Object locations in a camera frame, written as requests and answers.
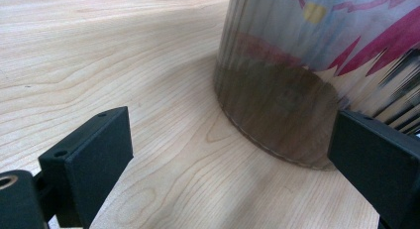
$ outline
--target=wooden table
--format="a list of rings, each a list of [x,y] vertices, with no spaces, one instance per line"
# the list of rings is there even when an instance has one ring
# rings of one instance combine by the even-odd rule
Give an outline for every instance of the wooden table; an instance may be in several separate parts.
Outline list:
[[[376,228],[339,172],[275,159],[220,110],[229,0],[0,0],[0,171],[127,105],[135,157],[92,228]]]

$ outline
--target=black bracket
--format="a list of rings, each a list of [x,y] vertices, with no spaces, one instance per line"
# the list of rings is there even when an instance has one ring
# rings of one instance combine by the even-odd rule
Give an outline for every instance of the black bracket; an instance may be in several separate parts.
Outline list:
[[[0,225],[88,228],[133,158],[127,107],[102,112],[40,155],[42,171],[0,173]]]
[[[339,112],[329,158],[379,213],[379,229],[420,228],[420,140]]]

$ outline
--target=light wood tabletop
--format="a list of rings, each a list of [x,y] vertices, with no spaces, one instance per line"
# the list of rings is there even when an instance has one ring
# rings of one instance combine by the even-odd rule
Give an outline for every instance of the light wood tabletop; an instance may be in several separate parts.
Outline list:
[[[129,107],[135,157],[92,228],[376,228],[339,172],[275,159],[221,111],[229,0],[0,3],[0,172],[39,172],[91,116]]]

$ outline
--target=yellow spot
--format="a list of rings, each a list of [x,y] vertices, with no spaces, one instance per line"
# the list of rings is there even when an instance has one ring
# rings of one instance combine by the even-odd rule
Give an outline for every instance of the yellow spot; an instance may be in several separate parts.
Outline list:
[[[314,3],[306,3],[305,7],[303,8],[303,17],[306,19],[306,21],[313,24],[319,23],[324,18],[326,13],[326,8]]]

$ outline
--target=clear plastic container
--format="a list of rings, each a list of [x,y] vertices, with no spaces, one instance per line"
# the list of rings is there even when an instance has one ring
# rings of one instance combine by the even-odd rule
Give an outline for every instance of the clear plastic container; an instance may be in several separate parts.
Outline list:
[[[420,128],[420,0],[231,0],[215,73],[233,124],[282,159],[332,170],[339,109]]]

